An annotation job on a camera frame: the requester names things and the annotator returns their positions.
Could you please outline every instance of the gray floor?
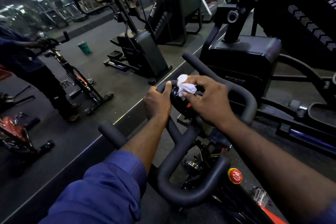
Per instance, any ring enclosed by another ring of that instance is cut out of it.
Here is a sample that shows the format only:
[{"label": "gray floor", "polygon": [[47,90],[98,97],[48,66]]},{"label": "gray floor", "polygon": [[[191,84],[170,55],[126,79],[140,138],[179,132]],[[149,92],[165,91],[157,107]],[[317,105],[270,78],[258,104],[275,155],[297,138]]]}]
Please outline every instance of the gray floor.
[{"label": "gray floor", "polygon": [[[135,23],[139,28],[143,26],[138,21],[135,21]],[[189,36],[188,42],[183,48],[160,46],[168,65],[172,64],[176,68],[182,63],[181,55],[183,51],[187,49],[191,52],[196,51],[205,41],[212,26],[212,24],[204,24],[202,31],[198,35]],[[247,22],[242,34],[250,34],[250,28],[251,21]],[[95,88],[101,94],[107,91],[115,94],[114,99],[100,107],[92,116],[82,114],[78,122],[68,125],[57,114],[57,111],[52,109],[48,100],[36,89],[30,89],[23,95],[35,94],[37,96],[36,100],[14,107],[8,112],[15,114],[19,111],[24,111],[32,117],[38,116],[42,122],[30,133],[35,145],[39,146],[47,140],[52,139],[55,141],[56,147],[49,154],[34,163],[20,177],[13,177],[10,174],[8,169],[11,158],[7,152],[0,149],[0,162],[4,163],[0,169],[0,212],[2,213],[0,219],[4,219],[20,206],[46,181],[51,179],[62,167],[84,150],[99,135],[97,127],[101,121],[116,121],[146,94],[149,88],[146,78],[142,78],[131,72],[123,73],[111,67],[105,67],[102,64],[106,59],[106,55],[117,49],[109,40],[123,31],[124,26],[122,24],[110,21],[72,39],[60,47],[62,54],[70,64],[75,65],[83,74],[90,74],[97,82]],[[88,43],[93,51],[92,54],[86,56],[79,50],[77,43],[82,41]],[[66,79],[64,70],[57,61],[47,58],[43,58],[43,60],[60,81]],[[277,67],[276,73],[295,74],[296,72],[280,64]],[[22,80],[11,77],[0,82],[0,91],[15,94],[25,85],[27,83]],[[283,103],[291,99],[299,99],[306,103],[321,101],[318,93],[309,83],[272,82],[267,96]],[[90,104],[83,96],[79,96],[76,102],[82,103],[82,113],[85,107]],[[173,111],[172,116],[176,119],[178,113]],[[253,124],[253,128],[296,158],[336,181],[336,172],[334,169],[336,163],[333,159],[275,136],[275,128],[272,124],[270,125],[256,121]],[[165,131],[154,160],[156,166],[162,162],[172,146],[173,142]],[[242,172],[244,176],[243,186],[246,189],[259,184],[234,151],[230,153],[230,157],[232,158],[233,167],[239,168]],[[179,182],[183,175],[183,170],[178,169],[172,179]],[[220,211],[210,203],[193,209],[185,209],[182,213],[179,213],[148,186],[142,200],[141,223],[226,222]]]}]

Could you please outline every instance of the foot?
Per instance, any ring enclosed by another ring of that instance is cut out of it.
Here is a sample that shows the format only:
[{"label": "foot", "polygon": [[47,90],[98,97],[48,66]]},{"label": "foot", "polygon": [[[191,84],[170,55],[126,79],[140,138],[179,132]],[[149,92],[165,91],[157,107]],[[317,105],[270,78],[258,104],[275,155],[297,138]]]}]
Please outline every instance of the foot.
[{"label": "foot", "polygon": [[77,120],[79,117],[79,114],[74,114],[74,115],[71,115],[69,118],[67,118],[66,120],[67,121],[75,121]]},{"label": "foot", "polygon": [[76,109],[76,108],[78,108],[78,107],[80,107],[80,106],[81,106],[81,104],[72,104],[72,105],[71,105],[71,108]]}]

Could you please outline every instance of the blue shirt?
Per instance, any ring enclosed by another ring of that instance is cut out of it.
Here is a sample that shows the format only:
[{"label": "blue shirt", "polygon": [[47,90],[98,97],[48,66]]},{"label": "blue shirt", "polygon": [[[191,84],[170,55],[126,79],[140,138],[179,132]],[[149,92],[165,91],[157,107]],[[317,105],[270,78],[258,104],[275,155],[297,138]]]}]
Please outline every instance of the blue shirt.
[{"label": "blue shirt", "polygon": [[[128,151],[115,151],[71,183],[39,224],[129,224],[140,220],[146,170]],[[311,224],[336,223],[336,202]]]},{"label": "blue shirt", "polygon": [[15,74],[33,72],[45,65],[30,49],[17,46],[15,42],[31,40],[0,26],[0,64]]}]

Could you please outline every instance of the black pants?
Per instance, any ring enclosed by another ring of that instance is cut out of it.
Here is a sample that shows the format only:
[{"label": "black pants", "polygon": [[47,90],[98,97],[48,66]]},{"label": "black pants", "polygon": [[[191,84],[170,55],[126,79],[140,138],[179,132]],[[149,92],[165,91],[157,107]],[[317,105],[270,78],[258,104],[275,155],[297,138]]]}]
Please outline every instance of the black pants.
[{"label": "black pants", "polygon": [[71,104],[60,82],[46,66],[30,73],[16,73],[17,77],[39,89],[63,118],[73,115]]}]

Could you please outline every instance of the white cloth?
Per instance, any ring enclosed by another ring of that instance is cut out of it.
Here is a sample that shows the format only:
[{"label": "white cloth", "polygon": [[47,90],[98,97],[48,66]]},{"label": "white cloth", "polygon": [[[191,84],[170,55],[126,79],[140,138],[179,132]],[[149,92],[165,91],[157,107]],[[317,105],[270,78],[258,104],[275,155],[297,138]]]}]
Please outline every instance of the white cloth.
[{"label": "white cloth", "polygon": [[187,80],[188,75],[186,74],[181,74],[178,78],[177,78],[177,86],[178,86],[178,96],[182,97],[182,92],[187,92],[190,94],[195,94],[197,89],[196,86],[194,84],[191,83],[183,83]]}]

